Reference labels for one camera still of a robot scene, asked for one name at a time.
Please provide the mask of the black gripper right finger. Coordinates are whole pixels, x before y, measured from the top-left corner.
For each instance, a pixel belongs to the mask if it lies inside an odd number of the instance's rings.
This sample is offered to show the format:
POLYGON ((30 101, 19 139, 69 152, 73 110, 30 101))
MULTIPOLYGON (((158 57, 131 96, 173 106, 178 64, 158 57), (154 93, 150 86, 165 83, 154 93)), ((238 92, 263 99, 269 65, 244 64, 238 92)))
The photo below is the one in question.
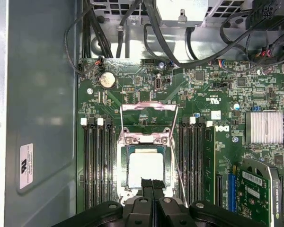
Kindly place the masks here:
POLYGON ((228 211, 207 201, 196 201, 187 208, 176 198, 166 197, 162 180, 153 180, 159 224, 163 227, 264 227, 265 224, 228 211))

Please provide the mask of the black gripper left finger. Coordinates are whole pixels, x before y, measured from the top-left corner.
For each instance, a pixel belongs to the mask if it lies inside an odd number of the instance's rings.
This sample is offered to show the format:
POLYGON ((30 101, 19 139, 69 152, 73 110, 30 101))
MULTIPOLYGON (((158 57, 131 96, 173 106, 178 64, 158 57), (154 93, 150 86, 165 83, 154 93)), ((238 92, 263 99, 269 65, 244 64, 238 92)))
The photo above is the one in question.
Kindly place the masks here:
POLYGON ((106 201, 58 224, 56 227, 151 227, 153 182, 142 179, 142 196, 133 197, 123 206, 106 201))

